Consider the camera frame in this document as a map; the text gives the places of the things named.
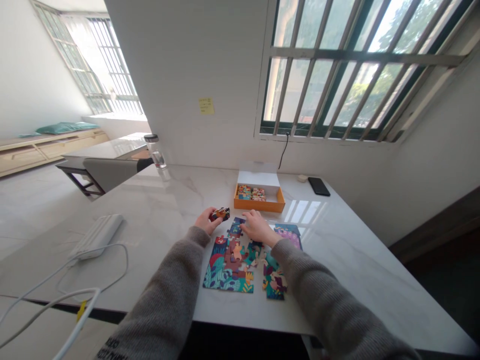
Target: electrical cord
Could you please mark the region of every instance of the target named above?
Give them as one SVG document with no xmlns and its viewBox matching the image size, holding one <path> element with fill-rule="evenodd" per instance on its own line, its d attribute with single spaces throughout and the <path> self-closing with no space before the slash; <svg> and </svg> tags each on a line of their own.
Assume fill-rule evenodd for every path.
<svg viewBox="0 0 480 360">
<path fill-rule="evenodd" d="M 102 246 L 102 247 L 99 247 L 99 248 L 96 248 L 94 250 L 90 250 L 90 251 L 86 251 L 86 252 L 83 252 L 81 255 L 85 255 L 85 254 L 88 254 L 89 252 L 94 252 L 94 251 L 97 251 L 97 250 L 101 250 L 101 249 L 106 249 L 106 248 L 110 248 L 110 247 L 113 247 L 113 246 L 120 246 L 123 248 L 123 250 L 125 250 L 125 271 L 123 272 L 122 275 L 120 275 L 120 277 L 118 277 L 116 280 L 114 280 L 113 282 L 111 282 L 109 285 L 105 286 L 103 289 L 101 289 L 101 292 L 103 293 L 105 290 L 107 290 L 109 287 L 111 287 L 113 284 L 116 284 L 121 278 L 123 278 L 125 276 L 125 274 L 127 273 L 127 271 L 129 270 L 129 252 L 127 251 L 127 247 L 123 244 L 119 244 L 119 243 L 115 243 L 115 244 L 110 244 L 110 245 L 106 245 L 106 246 Z M 64 279 L 65 275 L 67 275 L 69 273 L 68 270 L 70 270 L 71 268 L 73 268 L 77 263 L 73 264 L 72 266 L 69 266 L 67 267 L 67 271 L 61 276 L 60 280 L 57 281 L 57 283 L 55 284 L 55 289 L 59 292 L 59 293 L 62 293 L 62 294 L 67 294 L 67 291 L 63 290 L 60 288 L 60 284 L 62 283 L 62 280 Z M 73 298 L 75 301 L 81 303 L 83 301 L 88 301 L 90 299 L 86 299 L 86 300 L 79 300 L 77 298 Z"/>
<path fill-rule="evenodd" d="M 93 293 L 93 297 L 91 298 L 91 302 L 88 305 L 88 307 L 86 308 L 85 312 L 83 313 L 81 318 L 78 320 L 77 325 L 73 329 L 73 331 L 70 334 L 70 337 L 67 339 L 65 345 L 62 347 L 62 349 L 58 352 L 58 354 L 55 357 L 55 359 L 61 359 L 63 354 L 65 354 L 65 352 L 73 344 L 75 338 L 78 335 L 78 332 L 83 327 L 85 321 L 87 320 L 90 313 L 92 312 L 93 305 L 95 304 L 95 302 L 97 301 L 97 299 L 98 299 L 98 297 L 101 293 L 101 290 L 98 287 L 92 287 L 92 288 L 87 288 L 87 289 L 83 289 L 83 290 L 73 291 L 73 292 L 70 292 L 66 295 L 62 295 L 62 296 L 56 298 L 55 300 L 49 302 L 47 305 L 43 306 L 35 315 L 33 315 L 33 317 L 20 330 L 18 330 L 15 334 L 13 334 L 11 337 L 9 337 L 7 340 L 5 340 L 2 344 L 0 344 L 0 349 L 3 348 L 8 343 L 10 343 L 13 339 L 15 339 L 21 333 L 23 333 L 41 314 L 43 314 L 45 311 L 50 309 L 52 306 L 58 304 L 59 302 L 65 300 L 65 299 L 71 298 L 75 295 L 80 295 L 80 294 L 85 294 L 85 293 Z"/>
<path fill-rule="evenodd" d="M 287 133 L 286 133 L 285 148 L 283 149 L 283 152 L 281 153 L 280 164 L 278 165 L 278 170 L 280 170 L 280 167 L 282 166 L 282 159 L 284 158 L 285 150 L 287 150 L 287 145 L 289 144 L 289 136 L 290 136 L 290 133 L 287 132 Z"/>
<path fill-rule="evenodd" d="M 60 349 L 60 351 L 57 353 L 57 355 L 53 358 L 53 360 L 59 360 L 61 359 L 65 353 L 68 351 L 68 349 L 70 348 L 70 346 L 72 346 L 73 342 L 75 341 L 75 339 L 77 338 L 80 330 L 82 329 L 82 326 L 83 324 L 85 323 L 85 321 L 87 321 L 87 318 L 88 316 L 90 315 L 90 313 L 92 312 L 93 310 L 93 307 L 94 307 L 94 304 L 95 302 L 97 301 L 98 297 L 100 296 L 100 293 L 102 293 L 103 291 L 105 291 L 106 289 L 108 289 L 109 287 L 111 287 L 113 284 L 117 283 L 121 278 L 123 278 L 125 276 L 125 274 L 127 273 L 128 269 L 129 269 L 129 252 L 127 250 L 127 247 L 123 244 L 119 244 L 119 243 L 115 243 L 115 244 L 109 244 L 109 245 L 105 245 L 105 246 L 102 246 L 102 247 L 98 247 L 96 249 L 93 249 L 93 250 L 89 250 L 89 251 L 85 251 L 85 252 L 82 252 L 81 254 L 75 256 L 75 257 L 72 257 L 71 259 L 69 259 L 66 263 L 64 263 L 62 266 L 60 266 L 58 269 L 56 269 L 54 272 L 52 272 L 50 275 L 48 275 L 45 279 L 43 279 L 41 282 L 39 282 L 37 285 L 35 285 L 34 287 L 32 287 L 30 290 L 28 290 L 27 292 L 25 292 L 22 296 L 19 296 L 8 308 L 7 310 L 1 315 L 0 317 L 0 325 L 2 324 L 2 322 L 5 320 L 5 317 L 7 316 L 7 314 L 14 308 L 15 305 L 17 305 L 20 301 L 22 301 L 28 294 L 30 294 L 31 292 L 35 291 L 36 289 L 38 289 L 40 286 L 42 286 L 44 283 L 46 283 L 48 280 L 50 280 L 52 277 L 54 277 L 56 274 L 58 274 L 62 269 L 64 269 L 66 266 L 68 266 L 71 262 L 75 262 L 73 265 L 71 265 L 68 269 L 70 269 L 71 267 L 75 266 L 75 264 L 78 262 L 78 259 L 82 256 L 84 256 L 85 254 L 89 254 L 89 253 L 93 253 L 93 252 L 96 252 L 98 250 L 101 250 L 101 249 L 106 249 L 106 248 L 110 248 L 110 247 L 113 247 L 113 246 L 120 246 L 122 247 L 124 250 L 125 250 L 125 262 L 126 262 L 126 267 L 125 267 L 125 271 L 123 272 L 123 274 L 117 278 L 115 281 L 111 282 L 108 286 L 104 287 L 103 289 L 100 289 L 98 287 L 91 287 L 91 288 L 87 288 L 87 289 L 82 289 L 82 290 L 77 290 L 77 291 L 73 291 L 73 292 L 70 292 L 70 293 L 65 293 L 63 290 L 61 290 L 59 288 L 59 285 L 60 285 L 60 282 L 62 281 L 62 279 L 65 277 L 66 272 L 61 278 L 60 280 L 57 282 L 55 288 L 61 292 L 61 293 L 64 293 L 65 295 L 62 295 L 61 297 L 53 300 L 52 302 L 48 303 L 47 305 L 44 306 L 44 308 L 42 308 L 37 314 L 35 314 L 28 322 L 27 324 L 25 324 L 22 329 L 20 329 L 19 331 L 17 331 L 13 336 L 11 336 L 7 341 L 5 341 L 3 344 L 0 345 L 0 349 L 2 347 L 4 347 L 6 344 L 8 344 L 10 341 L 12 341 L 13 339 L 15 339 L 18 335 L 20 335 L 23 331 L 25 331 L 25 329 L 27 329 L 34 321 L 36 318 L 38 318 L 40 316 L 40 314 L 42 314 L 44 311 L 46 311 L 47 309 L 51 308 L 53 305 L 56 305 L 57 303 L 65 300 L 65 299 L 68 299 L 68 298 L 71 298 L 73 297 L 75 299 L 75 296 L 76 295 L 80 295 L 80 294 L 85 294 L 85 293 L 94 293 L 94 295 L 89 298 L 88 300 L 77 300 L 75 299 L 76 301 L 78 302 L 82 302 L 82 301 L 87 301 L 87 302 L 90 302 L 88 304 L 88 307 L 87 309 L 85 310 L 85 312 L 83 313 L 82 317 L 79 319 L 77 325 L 75 326 L 75 328 L 73 329 L 72 333 L 70 334 L 70 336 L 68 337 L 67 341 L 65 342 L 65 344 L 63 345 L 63 347 Z"/>
<path fill-rule="evenodd" d="M 106 246 L 102 246 L 102 247 L 99 247 L 99 248 L 96 248 L 96 249 L 93 249 L 93 250 L 89 250 L 89 251 L 85 251 L 85 252 L 82 252 L 81 254 L 75 256 L 75 257 L 72 257 L 70 260 L 68 260 L 66 263 L 64 263 L 62 266 L 60 266 L 57 270 L 55 270 L 54 272 L 52 272 L 50 275 L 48 275 L 45 279 L 43 279 L 41 282 L 39 282 L 37 285 L 35 285 L 34 287 L 32 287 L 30 290 L 28 290 L 26 293 L 24 293 L 22 296 L 19 296 L 17 297 L 17 299 L 15 300 L 15 302 L 13 302 L 9 307 L 8 309 L 2 314 L 2 316 L 0 317 L 0 325 L 2 325 L 2 322 L 4 321 L 5 317 L 7 316 L 7 314 L 10 312 L 10 310 L 12 310 L 12 308 L 18 304 L 20 301 L 22 301 L 28 294 L 30 294 L 31 292 L 35 291 L 36 289 L 38 289 L 40 286 L 42 286 L 43 284 L 45 284 L 48 280 L 50 280 L 51 278 L 53 278 L 56 274 L 58 274 L 62 269 L 64 269 L 68 264 L 70 264 L 72 261 L 76 261 L 79 257 L 85 255 L 85 254 L 88 254 L 88 253 L 93 253 L 93 252 L 96 252 L 98 250 L 101 250 L 101 249 L 106 249 L 106 248 L 109 248 L 109 247 L 112 247 L 112 246 L 121 246 L 123 247 L 123 249 L 125 250 L 125 254 L 126 254 L 126 265 L 127 265 L 127 270 L 128 270 L 128 264 L 129 264 L 129 253 L 127 251 L 127 247 L 123 244 L 110 244 L 110 245 L 106 245 Z M 109 288 L 110 286 L 112 286 L 113 284 L 115 284 L 118 280 L 120 280 L 121 278 L 124 277 L 125 273 L 127 271 L 125 271 L 122 276 L 120 276 L 120 278 L 118 278 L 117 280 L 115 280 L 113 283 L 111 283 L 110 285 L 108 285 L 107 287 L 105 287 L 103 290 Z"/>
</svg>

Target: forearm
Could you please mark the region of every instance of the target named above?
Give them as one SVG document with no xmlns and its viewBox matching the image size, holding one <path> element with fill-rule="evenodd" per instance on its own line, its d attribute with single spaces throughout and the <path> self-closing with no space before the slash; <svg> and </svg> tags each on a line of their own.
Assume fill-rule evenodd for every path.
<svg viewBox="0 0 480 360">
<path fill-rule="evenodd" d="M 418 359 L 323 265 L 287 239 L 271 251 L 315 334 L 333 359 Z"/>
<path fill-rule="evenodd" d="M 172 246 L 138 302 L 98 352 L 98 359 L 110 359 L 111 354 L 119 359 L 178 357 L 192 323 L 209 241 L 205 231 L 192 226 Z"/>
</svg>

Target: yellow sticky note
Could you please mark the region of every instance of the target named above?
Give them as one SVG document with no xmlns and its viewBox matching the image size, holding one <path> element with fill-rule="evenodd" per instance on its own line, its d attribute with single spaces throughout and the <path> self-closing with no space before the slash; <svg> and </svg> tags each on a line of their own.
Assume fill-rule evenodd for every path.
<svg viewBox="0 0 480 360">
<path fill-rule="evenodd" d="M 198 99 L 198 105 L 200 106 L 200 113 L 206 115 L 215 114 L 214 102 L 211 97 L 202 97 Z"/>
</svg>

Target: person's left hand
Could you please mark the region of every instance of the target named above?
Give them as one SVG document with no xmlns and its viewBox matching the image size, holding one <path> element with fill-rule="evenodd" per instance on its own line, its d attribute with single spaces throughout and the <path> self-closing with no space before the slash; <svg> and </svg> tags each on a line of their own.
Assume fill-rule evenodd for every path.
<svg viewBox="0 0 480 360">
<path fill-rule="evenodd" d="M 210 222 L 209 216 L 215 211 L 217 208 L 211 206 L 207 209 L 205 209 L 198 219 L 195 221 L 195 226 L 199 227 L 200 229 L 203 229 L 209 236 L 212 235 L 214 230 L 217 228 L 218 225 L 222 223 L 224 220 L 223 217 L 218 217 L 215 219 L 215 221 Z"/>
</svg>

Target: white marble table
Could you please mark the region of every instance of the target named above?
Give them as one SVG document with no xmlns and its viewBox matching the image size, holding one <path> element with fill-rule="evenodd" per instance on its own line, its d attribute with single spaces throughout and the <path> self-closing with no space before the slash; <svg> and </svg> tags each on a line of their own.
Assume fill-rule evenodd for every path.
<svg viewBox="0 0 480 360">
<path fill-rule="evenodd" d="M 99 159 L 129 159 L 131 155 L 147 148 L 144 140 L 146 132 L 135 132 L 106 142 L 69 152 L 63 157 L 71 158 L 99 158 Z"/>
<path fill-rule="evenodd" d="M 124 184 L 39 236 L 0 262 L 0 295 L 19 296 L 66 261 L 75 242 L 95 219 L 120 213 L 125 218 L 112 242 L 128 247 L 126 276 L 106 290 L 96 303 L 100 309 L 128 312 L 172 246 L 208 206 L 230 206 L 238 171 L 192 166 L 169 166 L 163 181 L 150 166 Z M 322 262 L 357 299 L 369 307 L 397 336 L 416 349 L 472 354 L 476 345 L 382 242 L 327 184 L 331 197 L 315 195 L 309 183 L 295 175 L 279 174 L 286 205 L 282 214 L 264 213 L 272 224 L 296 224 L 303 250 Z M 213 236 L 225 234 L 231 221 Z M 204 255 L 201 279 L 212 250 Z M 102 287 L 123 270 L 120 248 L 108 249 L 80 263 L 65 277 L 68 290 Z M 29 298 L 51 301 L 58 296 L 59 277 L 34 291 Z M 193 319 L 197 321 L 265 330 L 312 334 L 295 299 L 267 300 L 262 290 L 262 270 L 254 273 L 254 292 L 206 289 L 199 282 Z"/>
</svg>

